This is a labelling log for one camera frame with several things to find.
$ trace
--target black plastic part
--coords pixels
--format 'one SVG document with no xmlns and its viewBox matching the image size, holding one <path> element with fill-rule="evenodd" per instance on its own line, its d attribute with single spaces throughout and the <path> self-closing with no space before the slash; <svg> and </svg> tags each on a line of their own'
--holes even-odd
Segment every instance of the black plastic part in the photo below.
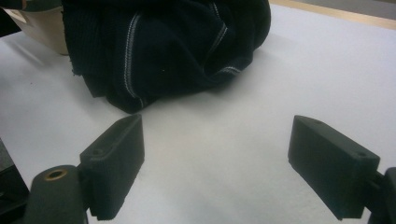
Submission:
<svg viewBox="0 0 396 224">
<path fill-rule="evenodd" d="M 327 124 L 295 116 L 289 162 L 338 218 L 360 218 L 380 158 Z"/>
<path fill-rule="evenodd" d="M 389 168 L 384 176 L 384 198 L 391 223 L 396 223 L 396 167 Z"/>
<path fill-rule="evenodd" d="M 15 165 L 0 172 L 0 220 L 2 224 L 22 218 L 29 189 Z"/>
<path fill-rule="evenodd" d="M 57 166 L 35 177 L 23 224 L 38 223 L 87 223 L 77 167 Z"/>
<path fill-rule="evenodd" d="M 91 214 L 110 220 L 119 212 L 144 161 L 140 115 L 120 119 L 80 154 L 78 167 L 89 178 L 84 193 Z"/>
</svg>

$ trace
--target white surface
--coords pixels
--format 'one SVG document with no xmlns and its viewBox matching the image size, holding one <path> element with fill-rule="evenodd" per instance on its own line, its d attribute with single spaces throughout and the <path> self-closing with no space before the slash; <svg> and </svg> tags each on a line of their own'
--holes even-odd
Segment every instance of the white surface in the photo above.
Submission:
<svg viewBox="0 0 396 224">
<path fill-rule="evenodd" d="M 141 112 L 146 161 L 111 223 L 338 223 L 288 164 L 296 114 L 372 150 L 380 172 L 396 164 L 396 32 L 272 10 L 267 40 L 232 84 Z M 0 39 L 0 50 L 0 136 L 27 183 L 77 165 L 126 116 L 92 99 L 67 57 L 22 34 Z"/>
</svg>

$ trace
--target black fabric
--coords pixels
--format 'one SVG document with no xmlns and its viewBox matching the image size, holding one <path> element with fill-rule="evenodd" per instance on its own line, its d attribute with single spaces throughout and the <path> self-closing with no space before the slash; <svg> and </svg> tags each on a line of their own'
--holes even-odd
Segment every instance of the black fabric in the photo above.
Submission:
<svg viewBox="0 0 396 224">
<path fill-rule="evenodd" d="M 76 75 L 134 113 L 245 69 L 270 28 L 267 0 L 63 0 Z"/>
</svg>

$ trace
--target black cloth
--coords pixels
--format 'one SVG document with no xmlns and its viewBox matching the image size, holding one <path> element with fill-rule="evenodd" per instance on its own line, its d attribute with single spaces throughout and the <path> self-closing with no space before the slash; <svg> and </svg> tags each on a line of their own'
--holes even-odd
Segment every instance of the black cloth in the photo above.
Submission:
<svg viewBox="0 0 396 224">
<path fill-rule="evenodd" d="M 128 113 L 227 82 L 267 37 L 267 0 L 63 0 L 67 48 L 92 95 Z"/>
</svg>

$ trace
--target brass insert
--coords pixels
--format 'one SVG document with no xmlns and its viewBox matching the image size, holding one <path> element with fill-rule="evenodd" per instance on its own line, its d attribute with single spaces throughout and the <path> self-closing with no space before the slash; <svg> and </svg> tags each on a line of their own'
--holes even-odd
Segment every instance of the brass insert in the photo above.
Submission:
<svg viewBox="0 0 396 224">
<path fill-rule="evenodd" d="M 67 175 L 67 171 L 64 169 L 54 170 L 54 171 L 51 171 L 48 174 L 46 174 L 46 177 L 44 177 L 44 179 L 47 181 L 53 181 L 53 180 L 60 179 L 60 178 L 64 177 L 65 175 Z"/>
</svg>

